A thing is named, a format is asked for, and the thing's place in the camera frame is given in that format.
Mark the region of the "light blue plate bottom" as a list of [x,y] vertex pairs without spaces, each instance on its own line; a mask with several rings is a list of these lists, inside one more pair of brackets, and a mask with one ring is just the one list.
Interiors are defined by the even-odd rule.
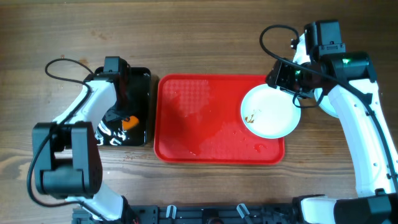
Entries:
[[[321,88],[316,88],[314,90],[314,97],[315,97],[316,101],[318,101],[320,99],[321,93],[322,93]],[[323,96],[323,98],[319,104],[319,107],[328,115],[330,115],[334,118],[338,118],[338,115],[337,115],[334,107],[331,105],[331,103],[326,95]]]

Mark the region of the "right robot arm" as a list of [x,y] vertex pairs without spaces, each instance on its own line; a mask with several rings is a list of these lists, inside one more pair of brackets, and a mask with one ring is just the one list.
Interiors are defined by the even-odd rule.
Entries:
[[379,102],[377,74],[366,52],[347,52],[336,20],[315,21],[291,41],[293,60],[276,57],[266,82],[294,98],[327,97],[349,147],[358,196],[296,197],[296,223],[396,223],[397,151]]

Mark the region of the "light blue plate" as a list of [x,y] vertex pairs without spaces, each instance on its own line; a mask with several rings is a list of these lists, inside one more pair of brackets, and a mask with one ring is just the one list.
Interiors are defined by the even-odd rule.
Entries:
[[282,138],[299,124],[301,109],[294,105],[297,102],[292,95],[279,88],[258,85],[244,96],[240,107],[241,119],[256,136]]
[[[316,101],[318,101],[320,99],[321,93],[322,93],[321,88],[316,88],[314,90],[314,97],[315,97]],[[331,105],[331,103],[326,95],[323,96],[323,98],[319,104],[319,107],[328,115],[330,115],[334,118],[338,118],[338,115],[337,115],[334,107]]]

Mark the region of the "orange sponge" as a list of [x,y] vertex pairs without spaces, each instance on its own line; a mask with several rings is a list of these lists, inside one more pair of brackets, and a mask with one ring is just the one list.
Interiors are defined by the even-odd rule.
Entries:
[[123,131],[128,131],[139,124],[139,119],[135,116],[130,116],[122,120]]

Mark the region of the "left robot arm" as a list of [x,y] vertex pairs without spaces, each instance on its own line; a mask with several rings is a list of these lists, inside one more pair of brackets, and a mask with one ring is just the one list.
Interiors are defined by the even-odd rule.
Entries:
[[[27,193],[36,204],[53,208],[79,204],[100,223],[139,223],[128,201],[103,182],[103,167],[95,129],[106,112],[126,102],[130,65],[106,57],[103,68],[81,81],[81,93],[60,116],[37,123],[32,130],[33,158],[27,173]],[[35,192],[59,200],[39,200]]]

